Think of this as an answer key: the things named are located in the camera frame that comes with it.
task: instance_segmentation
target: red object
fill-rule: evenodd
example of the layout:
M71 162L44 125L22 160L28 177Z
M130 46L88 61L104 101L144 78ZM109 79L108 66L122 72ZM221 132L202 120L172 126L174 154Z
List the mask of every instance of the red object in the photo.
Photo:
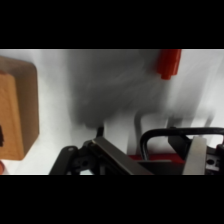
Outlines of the red object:
M170 80L177 75L182 49L163 49L159 58L157 72L162 79Z
M0 161L0 175L3 174L4 169L5 169L4 164Z

